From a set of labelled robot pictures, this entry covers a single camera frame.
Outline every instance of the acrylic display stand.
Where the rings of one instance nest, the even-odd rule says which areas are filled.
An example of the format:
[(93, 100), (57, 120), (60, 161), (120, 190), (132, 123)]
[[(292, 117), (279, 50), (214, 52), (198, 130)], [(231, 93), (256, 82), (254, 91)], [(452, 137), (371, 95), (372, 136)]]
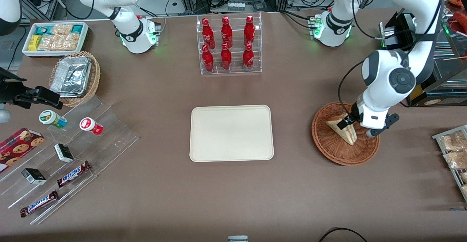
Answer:
[[(247, 15), (253, 16), (253, 25), (255, 26), (255, 41), (252, 44), (252, 51), (255, 54), (253, 58), (253, 68), (251, 71), (243, 69), (243, 52), (245, 51), (243, 29), (247, 21)], [(198, 54), (200, 55), (200, 70), (202, 75), (215, 75), (215, 74), (258, 74), (262, 71), (262, 23), (260, 13), (238, 13), (229, 14), (230, 26), (232, 26), (233, 33), (233, 47), (230, 48), (232, 53), (232, 67), (229, 71), (222, 68), (222, 60), (220, 59), (220, 52), (222, 51), (222, 36), (220, 30), (222, 29), (222, 17), (224, 15), (204, 15), (197, 17), (196, 34), (198, 41)], [(214, 31), (214, 41), (216, 42), (215, 49), (211, 50), (214, 57), (214, 71), (208, 73), (203, 65), (202, 49), (203, 41), (203, 24), (201, 20), (208, 18), (209, 25)]]
[[(64, 117), (68, 120), (66, 127), (58, 129), (50, 126), (43, 133), (46, 140), (37, 147), (39, 151), (32, 151), (36, 151), (36, 154), (27, 154), (0, 175), (1, 198), (9, 205), (9, 209), (18, 212), (18, 217), (23, 207), (35, 203), (54, 189), (57, 190), (60, 196), (58, 201), (50, 202), (25, 217), (25, 221), (30, 224), (40, 224), (44, 221), (138, 140), (138, 137), (110, 110), (110, 106), (97, 96), (77, 105)], [(104, 127), (102, 134), (96, 136), (91, 132), (82, 131), (79, 122), (84, 117), (91, 117), (102, 124)], [(65, 163), (58, 159), (54, 149), (57, 143), (68, 145), (75, 158), (73, 162)], [(57, 180), (86, 160), (92, 168), (59, 189)], [(41, 186), (30, 184), (21, 174), (25, 168), (38, 169), (47, 182)]]
[[(446, 160), (446, 162), (448, 163), (448, 166), (449, 166), (449, 161), (447, 161), (446, 159), (446, 154), (448, 152), (446, 152), (445, 150), (445, 147), (442, 145), (441, 141), (440, 141), (440, 138), (442, 136), (447, 136), (449, 134), (452, 134), (452, 133), (455, 133), (457, 131), (462, 131), (462, 133), (464, 134), (464, 137), (467, 139), (467, 125), (464, 125), (464, 126), (460, 126), (460, 127), (457, 127), (457, 128), (454, 128), (452, 130), (449, 130), (449, 131), (446, 131), (444, 133), (441, 133), (441, 134), (437, 134), (435, 136), (432, 136), (433, 139), (436, 140), (437, 144), (439, 145), (442, 153), (443, 153), (443, 157), (444, 159)], [(465, 183), (462, 178), (460, 177), (460, 174), (465, 172), (466, 170), (465, 169), (452, 169), (450, 168), (451, 172), (452, 172), (452, 175), (454, 176), (454, 179), (456, 180), (457, 182), (457, 185), (459, 186), (459, 189), (464, 185), (464, 184), (467, 184)], [(464, 200), (467, 202), (467, 196), (464, 194), (464, 192), (462, 192), (462, 190), (460, 191), (462, 193), (462, 196), (464, 196)]]

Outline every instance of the round wicker basket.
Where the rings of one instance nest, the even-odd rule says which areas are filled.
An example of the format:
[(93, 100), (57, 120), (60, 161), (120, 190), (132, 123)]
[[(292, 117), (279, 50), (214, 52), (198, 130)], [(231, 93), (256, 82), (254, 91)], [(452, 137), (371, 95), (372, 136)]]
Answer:
[[(352, 104), (344, 102), (344, 106), (350, 110)], [(372, 159), (378, 151), (380, 137), (369, 138), (366, 134), (367, 129), (354, 124), (357, 133), (357, 141), (354, 145), (347, 144), (331, 127), (326, 124), (333, 116), (340, 116), (345, 113), (339, 102), (326, 104), (317, 111), (312, 122), (313, 140), (325, 157), (329, 160), (342, 165), (360, 165), (365, 164)]]
[[(78, 57), (78, 56), (86, 56), (89, 59), (91, 59), (92, 66), (91, 66), (91, 71), (89, 74), (88, 85), (86, 88), (86, 95), (81, 98), (60, 98), (60, 101), (65, 106), (69, 106), (69, 107), (75, 107), (79, 103), (92, 98), (96, 94), (97, 87), (99, 86), (100, 67), (99, 67), (99, 63), (96, 61), (96, 58), (92, 56), (92, 54), (88, 53), (87, 51), (80, 51), (80, 52), (75, 52), (70, 55), (67, 55), (64, 58), (72, 58), (72, 57)], [(49, 87), (52, 85), (52, 81), (55, 77), (55, 71), (57, 71), (57, 66), (58, 66), (58, 62), (57, 64), (55, 64), (55, 68), (53, 69), (52, 74), (49, 78)]]

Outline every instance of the coca-cola bottle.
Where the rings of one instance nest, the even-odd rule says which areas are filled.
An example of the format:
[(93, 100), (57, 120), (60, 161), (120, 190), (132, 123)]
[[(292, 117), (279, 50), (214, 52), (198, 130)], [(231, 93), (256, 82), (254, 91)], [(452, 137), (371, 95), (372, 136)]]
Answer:
[(229, 23), (229, 17), (222, 17), (222, 29), (220, 30), (222, 35), (222, 43), (227, 43), (229, 48), (232, 48), (234, 45), (234, 38), (232, 35), (232, 26)]
[(251, 44), (248, 43), (245, 46), (245, 51), (243, 52), (243, 69), (245, 71), (251, 71), (253, 69), (253, 57), (255, 54), (251, 50)]
[(210, 50), (213, 50), (216, 47), (216, 43), (214, 41), (214, 32), (212, 28), (209, 26), (209, 20), (207, 18), (203, 18), (203, 40), (205, 44), (209, 46)]
[(245, 29), (243, 29), (243, 35), (245, 36), (244, 43), (245, 46), (250, 43), (253, 44), (255, 41), (255, 26), (253, 25), (253, 16), (247, 16), (247, 24)]
[(222, 52), (220, 52), (220, 57), (222, 59), (222, 68), (224, 70), (230, 70), (232, 66), (232, 53), (229, 50), (227, 43), (222, 44)]
[(214, 58), (212, 57), (212, 53), (209, 51), (209, 47), (206, 44), (203, 44), (203, 54), (201, 57), (203, 58), (203, 64), (205, 69), (208, 73), (212, 73), (214, 71)]

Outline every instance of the red cookie box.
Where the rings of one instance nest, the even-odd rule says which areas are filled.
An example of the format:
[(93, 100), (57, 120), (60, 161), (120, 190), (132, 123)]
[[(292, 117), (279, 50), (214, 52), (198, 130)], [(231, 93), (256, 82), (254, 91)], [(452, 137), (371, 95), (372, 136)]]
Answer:
[(24, 157), (30, 150), (44, 142), (42, 134), (21, 128), (0, 143), (0, 173)]

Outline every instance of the table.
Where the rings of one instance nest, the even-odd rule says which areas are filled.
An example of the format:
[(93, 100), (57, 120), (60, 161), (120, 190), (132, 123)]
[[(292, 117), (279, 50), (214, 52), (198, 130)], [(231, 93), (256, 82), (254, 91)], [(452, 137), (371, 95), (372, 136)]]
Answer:
[[(363, 9), (357, 16), (377, 33), (377, 23), (393, 13)], [(344, 73), (379, 43), (355, 29), (329, 48), (279, 13), (262, 17), (263, 73), (236, 77), (200, 75), (195, 16), (169, 18), (160, 46), (141, 55), (122, 46), (110, 21), (89, 21), (87, 51), (102, 69), (97, 94), (141, 138), (38, 226), (0, 202), (0, 241), (217, 242), (248, 235), (252, 242), (300, 242), (336, 226), (369, 241), (465, 241), (466, 214), (448, 210), (463, 207), (462, 196), (431, 136), (466, 124), (467, 109), (395, 106), (401, 119), (381, 135), (371, 161), (334, 164), (312, 142), (311, 120), (337, 100)], [(19, 76), (47, 86), (56, 61), (24, 57)], [(364, 89), (355, 71), (342, 97), (353, 102)], [(271, 109), (272, 160), (190, 160), (192, 109), (252, 104)], [(0, 139), (20, 127), (46, 129), (37, 120), (46, 106), (7, 109), (14, 117), (0, 125)], [(359, 241), (345, 231), (327, 241), (333, 238)]]

